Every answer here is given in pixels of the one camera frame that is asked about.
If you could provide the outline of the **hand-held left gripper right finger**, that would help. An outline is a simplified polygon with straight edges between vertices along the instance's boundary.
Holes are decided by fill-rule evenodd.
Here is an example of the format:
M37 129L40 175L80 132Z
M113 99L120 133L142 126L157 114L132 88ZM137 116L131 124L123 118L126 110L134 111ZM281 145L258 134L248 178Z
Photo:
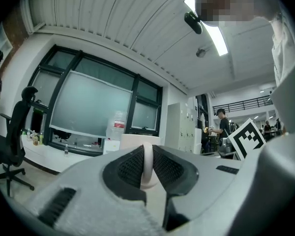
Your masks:
M173 198L188 194L199 178L198 169L190 162L153 145L153 169L166 191L165 213L162 227L171 231L189 219L177 212Z

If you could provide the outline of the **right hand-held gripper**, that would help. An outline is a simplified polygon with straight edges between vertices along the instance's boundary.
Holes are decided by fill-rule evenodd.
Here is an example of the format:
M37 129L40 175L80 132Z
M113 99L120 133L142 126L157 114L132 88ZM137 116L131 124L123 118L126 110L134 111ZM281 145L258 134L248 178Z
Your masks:
M248 153L266 144L261 132L252 119L248 119L235 132L219 141L218 153L221 157L233 156L243 161Z

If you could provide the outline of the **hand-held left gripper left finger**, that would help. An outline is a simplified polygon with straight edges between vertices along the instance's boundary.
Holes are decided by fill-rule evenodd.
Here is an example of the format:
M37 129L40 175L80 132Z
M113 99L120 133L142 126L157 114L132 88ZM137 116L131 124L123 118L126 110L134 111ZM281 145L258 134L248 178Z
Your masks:
M142 201L146 204L146 193L141 190L143 169L144 147L139 146L107 164L102 178L106 187L116 196L129 201Z

